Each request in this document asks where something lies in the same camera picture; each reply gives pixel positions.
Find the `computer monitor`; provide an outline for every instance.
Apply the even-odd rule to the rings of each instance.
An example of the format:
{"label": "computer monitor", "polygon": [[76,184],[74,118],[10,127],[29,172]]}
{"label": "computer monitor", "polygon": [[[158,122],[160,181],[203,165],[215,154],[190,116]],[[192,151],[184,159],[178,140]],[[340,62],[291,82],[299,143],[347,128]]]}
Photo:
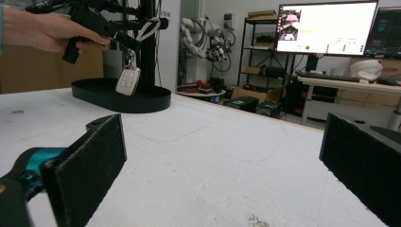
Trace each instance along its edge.
{"label": "computer monitor", "polygon": [[401,59],[401,7],[377,10],[365,55],[380,59]]}
{"label": "computer monitor", "polygon": [[363,56],[376,7],[377,0],[280,4],[274,50]]}

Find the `white cable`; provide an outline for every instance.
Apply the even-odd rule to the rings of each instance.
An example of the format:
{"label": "white cable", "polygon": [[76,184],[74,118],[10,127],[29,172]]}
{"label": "white cable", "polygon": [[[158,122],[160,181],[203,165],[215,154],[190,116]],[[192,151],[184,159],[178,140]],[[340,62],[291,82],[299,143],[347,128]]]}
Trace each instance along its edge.
{"label": "white cable", "polygon": [[[157,21],[157,24],[156,24],[156,26],[153,28],[153,30],[150,31],[150,32],[148,32],[148,33],[144,36],[144,32],[148,29],[148,27],[149,27],[150,25],[153,24],[152,22],[156,22],[156,21]],[[137,40],[137,41],[139,41],[139,42],[144,41],[144,40],[147,39],[149,36],[153,35],[154,32],[156,32],[156,30],[159,28],[160,24],[161,24],[161,23],[160,23],[160,18],[159,18],[159,17],[153,17],[153,18],[151,18],[151,19],[150,19],[150,22],[147,22],[147,23],[142,27],[142,29],[139,31],[138,36],[136,37],[135,40]]]}

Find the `white desk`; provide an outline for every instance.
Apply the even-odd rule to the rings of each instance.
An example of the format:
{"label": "white desk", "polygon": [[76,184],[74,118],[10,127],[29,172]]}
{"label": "white desk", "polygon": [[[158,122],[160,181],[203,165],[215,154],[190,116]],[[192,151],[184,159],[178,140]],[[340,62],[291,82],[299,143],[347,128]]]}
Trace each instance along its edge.
{"label": "white desk", "polygon": [[[349,90],[355,90],[355,91],[361,91],[361,92],[369,92],[369,93],[376,93],[376,94],[384,94],[384,95],[390,95],[390,96],[401,96],[401,87],[397,86],[386,86],[386,85],[381,85],[381,84],[364,84],[364,83],[355,83],[355,82],[346,82],[346,81],[336,81],[336,80],[330,80],[330,79],[309,79],[309,78],[302,78],[298,77],[298,81],[302,82],[303,84],[309,85],[309,90],[307,92],[307,97],[304,105],[304,112],[302,115],[302,120],[301,124],[305,124],[308,116],[310,115],[310,105],[312,102],[312,95],[313,95],[313,88],[314,86],[322,86],[322,87],[331,87],[331,88],[338,88],[338,89],[349,89]],[[334,103],[325,103],[325,109],[327,112],[329,112],[328,106],[330,106],[330,110],[333,110],[333,113],[338,114],[341,113],[344,114],[343,108],[344,106],[339,105],[339,104],[334,104]],[[361,112],[358,110],[357,115],[351,115],[354,118],[363,118],[363,114],[366,114],[367,110],[363,110]],[[384,116],[385,113],[375,113],[379,114],[381,116]],[[398,101],[397,108],[394,110],[390,116],[387,117],[388,121],[386,123],[386,126],[388,129],[397,131],[398,127],[400,126],[401,123],[401,97]]]}
{"label": "white desk", "polygon": [[[70,89],[1,95],[0,176],[110,114]],[[322,131],[175,95],[122,121],[128,161],[88,226],[385,226],[319,160]],[[55,226],[47,195],[28,207]]]}

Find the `white table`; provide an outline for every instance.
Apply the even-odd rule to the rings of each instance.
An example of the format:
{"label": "white table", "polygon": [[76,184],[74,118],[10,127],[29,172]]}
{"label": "white table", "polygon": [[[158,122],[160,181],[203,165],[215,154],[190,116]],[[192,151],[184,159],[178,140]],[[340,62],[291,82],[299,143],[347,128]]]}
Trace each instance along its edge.
{"label": "white table", "polygon": [[[110,114],[70,89],[1,95],[0,176]],[[88,226],[385,226],[319,160],[322,131],[176,95],[122,121],[128,161]],[[55,226],[46,194],[28,208]]]}
{"label": "white table", "polygon": [[[398,96],[399,101],[396,109],[393,111],[392,114],[390,114],[387,118],[387,122],[385,123],[386,127],[388,129],[397,131],[398,127],[401,124],[401,87],[398,86],[386,86],[386,85],[381,85],[381,84],[369,84],[369,83],[356,83],[356,82],[347,82],[347,81],[337,81],[337,80],[330,80],[330,79],[310,79],[310,78],[302,78],[298,77],[298,81],[302,82],[303,84],[309,85],[309,89],[307,92],[307,97],[305,100],[305,105],[304,105],[304,111],[302,115],[302,120],[301,124],[304,125],[308,116],[310,115],[310,105],[312,103],[312,95],[313,95],[313,88],[314,86],[322,86],[322,87],[330,87],[330,88],[338,88],[338,89],[349,89],[349,90],[354,90],[354,91],[361,91],[361,92],[369,92],[369,93],[375,93],[375,94],[384,94],[384,95],[390,95],[390,96]],[[332,112],[339,114],[342,112],[344,114],[343,110],[343,105],[335,104],[335,103],[324,103],[324,108],[326,109],[327,112]],[[348,114],[353,114],[350,115],[354,118],[364,118],[363,115],[366,117],[366,113],[368,110],[364,109],[363,111],[360,110],[360,108],[354,108],[357,109],[354,111],[354,113],[357,113],[357,115],[354,115],[352,113],[353,110],[351,110],[351,107],[348,108],[348,110],[351,110]],[[375,115],[379,117],[380,116],[386,116],[385,113],[382,112],[375,112]]]}

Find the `keychain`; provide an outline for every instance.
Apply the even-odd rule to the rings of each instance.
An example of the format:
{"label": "keychain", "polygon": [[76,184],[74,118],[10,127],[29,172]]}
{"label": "keychain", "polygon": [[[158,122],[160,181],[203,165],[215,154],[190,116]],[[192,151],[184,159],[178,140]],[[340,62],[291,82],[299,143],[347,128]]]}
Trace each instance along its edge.
{"label": "keychain", "polygon": [[125,96],[132,96],[138,85],[141,70],[136,67],[135,51],[129,50],[129,64],[124,67],[121,76],[115,85],[115,90]]}

